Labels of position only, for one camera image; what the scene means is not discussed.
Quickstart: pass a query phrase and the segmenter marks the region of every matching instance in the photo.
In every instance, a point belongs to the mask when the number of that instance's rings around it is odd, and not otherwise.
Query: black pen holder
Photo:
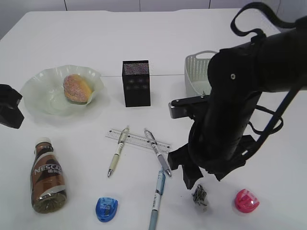
[[[126,107],[150,106],[148,60],[123,61],[122,78]]]

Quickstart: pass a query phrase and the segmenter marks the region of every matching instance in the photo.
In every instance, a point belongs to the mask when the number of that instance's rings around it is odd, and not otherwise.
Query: transparent ruler
[[[121,131],[116,130],[116,129],[110,129],[107,132],[106,137],[118,140],[120,134],[121,134]],[[151,144],[150,144],[150,142],[149,142],[149,140],[146,137],[140,137],[140,136],[137,136],[137,135],[134,135],[134,134],[131,134],[131,133],[129,133],[129,135],[128,135],[128,137],[127,137],[125,142],[129,143],[131,145],[136,145],[136,146],[144,147],[144,148],[147,148],[147,149],[150,149],[150,150],[153,149]],[[160,141],[157,141],[157,143],[158,143],[158,148],[159,148],[159,150],[162,153],[168,154],[169,151],[171,150],[171,145],[170,144],[163,143],[163,142],[160,142]]]

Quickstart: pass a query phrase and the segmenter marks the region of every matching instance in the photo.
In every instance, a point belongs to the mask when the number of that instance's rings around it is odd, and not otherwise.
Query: blue pen
[[[154,200],[153,200],[153,209],[152,215],[150,216],[150,223],[148,230],[155,230],[155,226],[158,220],[158,212],[160,207],[161,197],[163,195],[165,183],[165,174],[163,173],[163,168],[159,171],[157,186],[155,189]]]

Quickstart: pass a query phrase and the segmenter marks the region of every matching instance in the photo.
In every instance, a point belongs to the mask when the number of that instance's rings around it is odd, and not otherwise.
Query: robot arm
[[[266,37],[261,29],[239,31],[237,16],[259,9],[277,26],[294,30]],[[174,117],[186,114],[195,120],[187,145],[169,153],[174,170],[182,165],[188,189],[202,177],[199,167],[218,180],[244,166],[274,131],[278,120],[300,89],[307,88],[307,17],[284,23],[263,3],[250,3],[237,14],[231,28],[238,36],[254,32],[251,42],[222,49],[210,61],[210,96],[181,99],[170,104]],[[289,91],[257,141],[243,136],[262,92]]]
[[[18,109],[22,96],[9,85],[0,84],[0,124],[11,128],[19,128],[24,120]]]

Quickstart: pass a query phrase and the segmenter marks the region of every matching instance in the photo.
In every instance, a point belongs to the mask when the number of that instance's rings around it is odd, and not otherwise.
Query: bottle label
[[[31,171],[32,204],[47,194],[65,193],[62,168],[52,152],[40,155]]]

